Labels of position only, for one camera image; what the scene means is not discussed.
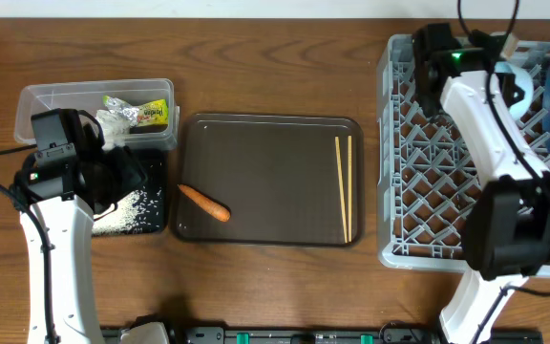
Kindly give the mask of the white tissue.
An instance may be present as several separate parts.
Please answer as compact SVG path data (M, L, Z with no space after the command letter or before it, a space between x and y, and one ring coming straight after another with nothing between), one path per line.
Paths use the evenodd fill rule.
M125 145L125 137L130 134L132 122L125 117L106 110L98 110L96 119L104 136L103 149L108 151Z

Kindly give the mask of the yellow snack wrapper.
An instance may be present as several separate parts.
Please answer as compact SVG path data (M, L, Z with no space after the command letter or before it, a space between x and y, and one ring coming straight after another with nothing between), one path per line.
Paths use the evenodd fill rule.
M169 108L165 99L158 99L137 106L116 97L104 96L102 100L110 113L126 119L133 127L165 125L168 123Z

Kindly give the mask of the orange carrot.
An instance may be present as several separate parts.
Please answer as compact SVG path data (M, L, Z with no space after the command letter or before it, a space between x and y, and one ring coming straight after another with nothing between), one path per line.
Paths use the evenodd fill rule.
M213 201L191 186L179 184L178 188L183 195L216 220L224 223L230 220L231 213L223 205Z

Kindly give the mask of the wooden chopstick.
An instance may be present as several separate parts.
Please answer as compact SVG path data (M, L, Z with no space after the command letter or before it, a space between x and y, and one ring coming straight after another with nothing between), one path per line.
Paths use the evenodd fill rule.
M336 156L336 166L337 166L337 179L338 179L338 189L339 189L339 198L340 198L341 220L342 220L342 227L343 227L344 243L346 244L349 240L349 236L348 236L348 227L347 227L345 190L344 190L344 183L343 183L342 159L341 159L341 148L340 148L339 137L335 137L334 142L335 142L335 156Z

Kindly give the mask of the light blue rice bowl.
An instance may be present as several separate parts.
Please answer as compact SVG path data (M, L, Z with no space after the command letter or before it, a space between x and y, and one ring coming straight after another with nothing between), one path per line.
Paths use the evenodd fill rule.
M514 120L520 120L529 110L534 94L532 77L524 69L499 61L495 67L502 98Z

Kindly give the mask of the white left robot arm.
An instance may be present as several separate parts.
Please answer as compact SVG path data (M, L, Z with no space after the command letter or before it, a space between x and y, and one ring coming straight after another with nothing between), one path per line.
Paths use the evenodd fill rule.
M35 150L0 193L20 213L30 266L31 343L101 343L91 263L95 219L148 176L127 146L110 150L85 111L31 118Z

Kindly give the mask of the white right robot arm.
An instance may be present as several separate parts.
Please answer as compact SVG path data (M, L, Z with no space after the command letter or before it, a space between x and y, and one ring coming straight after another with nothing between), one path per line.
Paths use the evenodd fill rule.
M439 315L446 343L484 343L499 313L527 280L550 263L550 170L518 129L532 99L532 78L510 63L510 31L467 30L448 23L412 36L414 80L424 113L448 115L471 155L481 193L465 221L466 269Z

